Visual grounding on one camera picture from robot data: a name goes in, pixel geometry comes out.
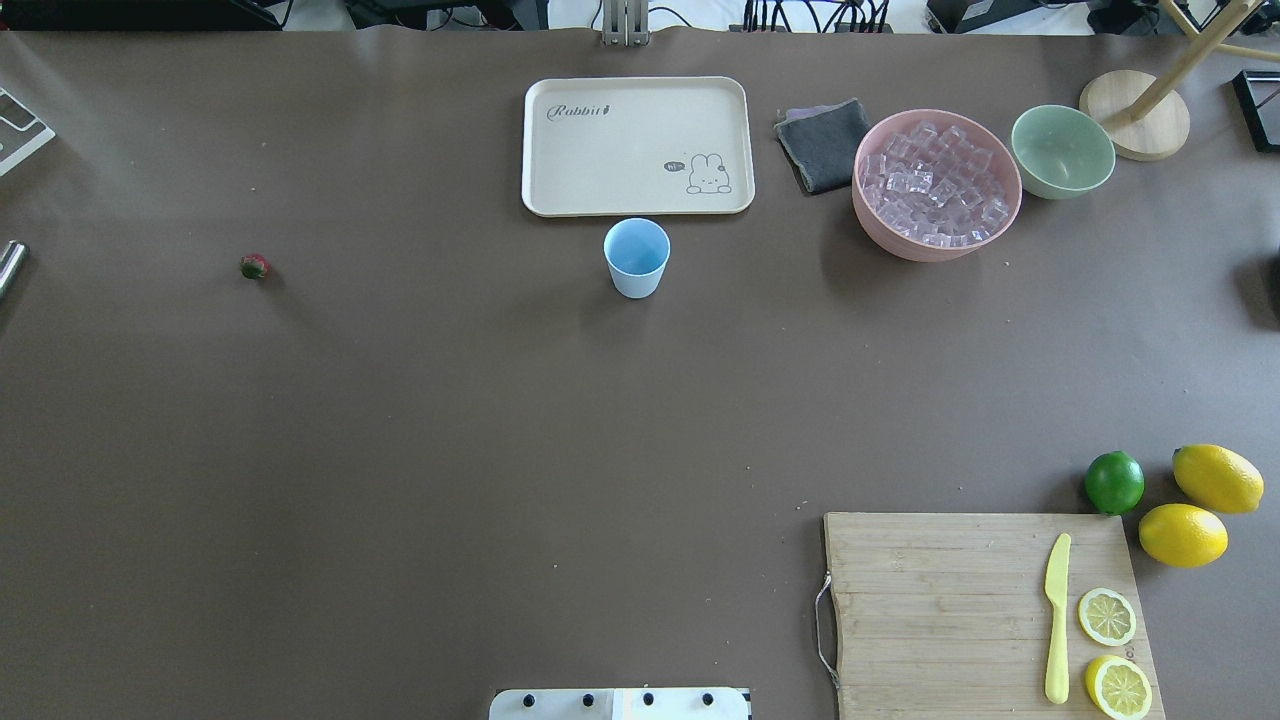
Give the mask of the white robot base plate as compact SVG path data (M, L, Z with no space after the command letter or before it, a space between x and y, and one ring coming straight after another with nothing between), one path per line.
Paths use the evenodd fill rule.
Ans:
M751 719L750 691L712 687L507 689L489 719Z

